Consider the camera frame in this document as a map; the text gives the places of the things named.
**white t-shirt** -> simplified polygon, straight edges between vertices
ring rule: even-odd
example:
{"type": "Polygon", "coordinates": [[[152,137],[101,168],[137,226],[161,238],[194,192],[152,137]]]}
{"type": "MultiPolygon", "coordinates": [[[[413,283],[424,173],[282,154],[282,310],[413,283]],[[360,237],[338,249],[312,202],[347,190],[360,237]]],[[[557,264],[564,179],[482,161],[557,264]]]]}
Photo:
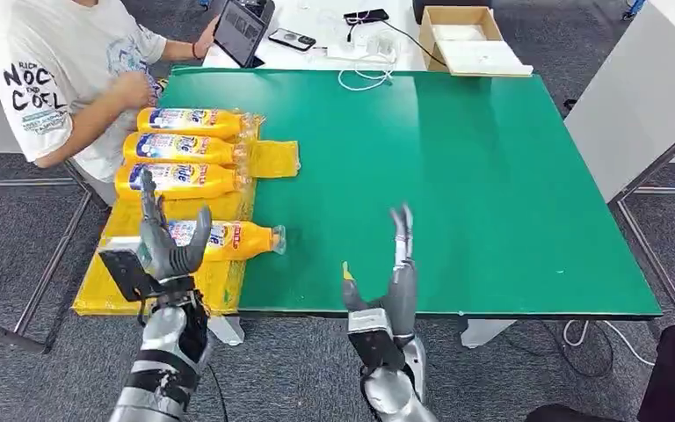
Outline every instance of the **white t-shirt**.
{"type": "MultiPolygon", "coordinates": [[[[165,44],[136,24],[120,0],[93,7],[71,0],[0,0],[0,99],[27,160],[61,147],[73,127],[70,114],[94,101],[117,75],[148,74],[165,44]]],[[[124,112],[74,156],[76,162],[93,177],[113,181],[136,114],[124,112]]]]}

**cardboard box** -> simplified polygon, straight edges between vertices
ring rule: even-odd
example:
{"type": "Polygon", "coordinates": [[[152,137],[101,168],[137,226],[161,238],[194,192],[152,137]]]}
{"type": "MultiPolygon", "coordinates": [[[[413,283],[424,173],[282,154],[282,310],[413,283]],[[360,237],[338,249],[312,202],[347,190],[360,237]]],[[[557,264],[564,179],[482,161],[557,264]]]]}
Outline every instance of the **cardboard box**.
{"type": "Polygon", "coordinates": [[[418,37],[430,71],[454,76],[530,76],[503,39],[492,11],[484,6],[426,6],[418,37]]]}

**yellow bottle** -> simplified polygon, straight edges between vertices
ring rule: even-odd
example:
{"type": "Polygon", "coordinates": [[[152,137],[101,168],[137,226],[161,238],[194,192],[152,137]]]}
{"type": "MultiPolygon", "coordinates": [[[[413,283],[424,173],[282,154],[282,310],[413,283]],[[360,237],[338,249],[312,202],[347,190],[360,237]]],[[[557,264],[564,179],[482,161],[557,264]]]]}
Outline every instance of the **yellow bottle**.
{"type": "Polygon", "coordinates": [[[168,200],[216,198],[241,189],[249,179],[236,170],[214,164],[126,164],[115,176],[115,190],[122,199],[141,197],[141,171],[146,168],[156,183],[156,194],[168,200]]]}
{"type": "MultiPolygon", "coordinates": [[[[178,246],[190,243],[195,221],[168,222],[170,234],[178,246]]],[[[213,221],[204,261],[243,261],[263,252],[286,252],[286,228],[260,227],[254,222],[213,221]]]]}
{"type": "Polygon", "coordinates": [[[225,110],[144,108],[138,112],[138,131],[228,139],[242,129],[242,117],[225,110]]]}
{"type": "Polygon", "coordinates": [[[247,157],[243,144],[209,136],[130,134],[123,144],[127,163],[234,164],[247,157]]]}

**green tabletop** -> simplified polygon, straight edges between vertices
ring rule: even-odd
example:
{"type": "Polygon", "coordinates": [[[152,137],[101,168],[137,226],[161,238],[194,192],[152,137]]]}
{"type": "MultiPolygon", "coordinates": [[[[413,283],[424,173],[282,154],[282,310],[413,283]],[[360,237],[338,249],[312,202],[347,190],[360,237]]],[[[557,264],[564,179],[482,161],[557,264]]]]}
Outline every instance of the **green tabletop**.
{"type": "Polygon", "coordinates": [[[253,217],[287,227],[287,253],[248,262],[240,310],[341,312],[344,260],[382,294],[408,201],[420,313],[660,315],[538,76],[351,92],[331,71],[176,69],[160,104],[261,113],[262,139],[299,141],[299,175],[261,180],[253,217]]]}

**robotic arm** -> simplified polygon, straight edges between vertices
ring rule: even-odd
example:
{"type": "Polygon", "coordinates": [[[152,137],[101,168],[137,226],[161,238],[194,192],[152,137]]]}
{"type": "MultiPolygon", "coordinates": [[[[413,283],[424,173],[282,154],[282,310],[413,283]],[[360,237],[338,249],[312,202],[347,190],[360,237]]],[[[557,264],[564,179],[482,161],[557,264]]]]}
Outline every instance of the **robotic arm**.
{"type": "Polygon", "coordinates": [[[366,367],[361,391],[382,422],[436,422],[423,405],[425,349],[415,335],[417,278],[412,261],[412,213],[390,210],[395,222],[395,266],[386,295],[361,299],[343,263],[343,302],[348,338],[366,367]]]}
{"type": "MultiPolygon", "coordinates": [[[[107,270],[129,302],[156,303],[144,324],[141,350],[115,404],[111,422],[178,422],[210,353],[212,339],[202,294],[191,273],[200,267],[211,233],[203,207],[191,242],[176,246],[167,230],[162,198],[148,171],[142,174],[140,237],[115,237],[100,249],[107,270]]],[[[423,406],[425,349],[415,335],[416,274],[411,259],[412,215],[391,211],[396,256],[388,292],[365,302],[343,263],[348,337],[366,371],[361,391],[382,422],[436,422],[423,406]]]]}
{"type": "Polygon", "coordinates": [[[198,386],[210,351],[208,315],[191,273],[211,236],[211,211],[203,207],[191,242],[178,247],[167,230],[162,198],[151,173],[142,174],[141,238],[112,239],[99,256],[129,302],[156,298],[141,350],[110,417],[112,422],[177,422],[198,386]]]}

